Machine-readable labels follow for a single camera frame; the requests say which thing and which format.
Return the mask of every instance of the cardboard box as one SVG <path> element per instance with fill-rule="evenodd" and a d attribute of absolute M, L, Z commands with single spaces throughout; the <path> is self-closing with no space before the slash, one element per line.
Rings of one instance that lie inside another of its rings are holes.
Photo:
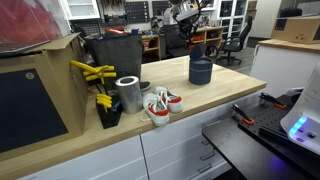
<path fill-rule="evenodd" d="M 276 19 L 271 39 L 303 44 L 320 43 L 320 16 Z"/>
<path fill-rule="evenodd" d="M 249 1 L 247 10 L 256 10 L 257 1 Z"/>
<path fill-rule="evenodd" d="M 83 133 L 87 82 L 77 34 L 0 59 L 0 160 Z"/>

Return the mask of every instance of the silver cylinder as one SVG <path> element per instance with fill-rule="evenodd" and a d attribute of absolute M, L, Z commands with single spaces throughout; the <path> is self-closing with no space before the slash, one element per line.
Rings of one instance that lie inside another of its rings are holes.
<path fill-rule="evenodd" d="M 135 76 L 126 76 L 116 81 L 116 86 L 126 114 L 134 114 L 142 109 L 142 97 L 139 79 Z"/>

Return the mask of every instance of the cabinet drawer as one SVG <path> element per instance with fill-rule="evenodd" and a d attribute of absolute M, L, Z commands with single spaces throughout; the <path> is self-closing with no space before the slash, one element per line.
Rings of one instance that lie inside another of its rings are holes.
<path fill-rule="evenodd" d="M 120 168 L 109 171 L 92 180 L 106 180 L 106 179 L 148 179 L 146 165 L 144 158 L 126 164 Z"/>
<path fill-rule="evenodd" d="M 232 104 L 237 103 L 240 107 L 258 104 L 259 94 L 245 96 L 195 115 L 186 117 L 167 126 L 159 127 L 152 131 L 141 134 L 142 144 L 146 156 L 152 155 L 165 148 L 173 146 L 194 136 L 200 135 L 203 124 L 213 123 L 218 117 L 232 113 Z"/>
<path fill-rule="evenodd" d="M 202 149 L 208 149 L 208 151 L 213 150 L 213 147 L 210 144 L 204 142 L 207 142 L 204 137 L 198 135 L 163 149 L 156 154 L 146 156 L 148 171 L 154 172 Z"/>
<path fill-rule="evenodd" d="M 52 166 L 21 180 L 90 179 L 143 158 L 139 136 Z"/>
<path fill-rule="evenodd" d="M 190 180 L 212 180 L 221 174 L 227 172 L 230 170 L 232 167 L 226 162 L 223 161 L 210 170 L 208 170 L 206 173 L 200 173 L 199 175 L 191 178 Z"/>
<path fill-rule="evenodd" d="M 195 179 L 200 174 L 219 171 L 227 162 L 216 151 L 203 149 L 191 156 L 176 161 L 168 166 L 150 173 L 151 180 Z"/>

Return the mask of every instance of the machine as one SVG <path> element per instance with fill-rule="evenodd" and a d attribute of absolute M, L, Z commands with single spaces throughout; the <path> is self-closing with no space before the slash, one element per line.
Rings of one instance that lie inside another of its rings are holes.
<path fill-rule="evenodd" d="M 169 1 L 172 3 L 172 7 L 165 11 L 163 24 L 178 24 L 180 36 L 185 39 L 188 46 L 192 42 L 192 34 L 197 30 L 196 22 L 201 15 L 201 9 L 206 7 L 211 1 L 203 0 L 199 3 L 199 0 L 196 0 L 196 5 L 186 0 Z"/>
<path fill-rule="evenodd" d="M 291 111 L 281 119 L 290 141 L 320 155 L 320 63 Z"/>

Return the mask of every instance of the white sneaker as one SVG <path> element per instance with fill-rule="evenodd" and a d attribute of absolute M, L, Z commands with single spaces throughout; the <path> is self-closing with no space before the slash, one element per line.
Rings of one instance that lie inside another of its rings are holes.
<path fill-rule="evenodd" d="M 179 95 L 161 86 L 157 86 L 153 93 L 162 97 L 163 102 L 169 108 L 170 112 L 179 113 L 182 111 L 182 99 Z"/>
<path fill-rule="evenodd" d="M 144 95 L 143 108 L 155 125 L 164 126 L 169 123 L 169 111 L 160 96 L 152 93 Z"/>

